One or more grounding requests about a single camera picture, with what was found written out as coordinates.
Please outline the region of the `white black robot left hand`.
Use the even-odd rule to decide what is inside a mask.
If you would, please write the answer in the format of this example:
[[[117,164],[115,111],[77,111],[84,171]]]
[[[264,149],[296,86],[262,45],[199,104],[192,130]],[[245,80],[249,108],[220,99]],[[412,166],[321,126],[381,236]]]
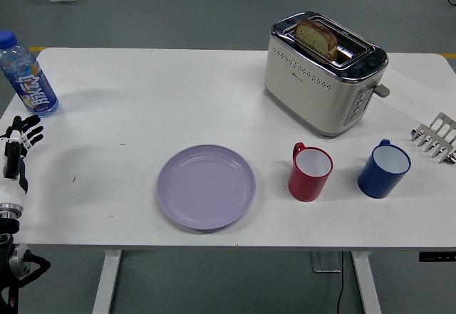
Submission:
[[[38,115],[16,116],[1,136],[1,203],[19,204],[28,191],[25,158],[43,139]]]

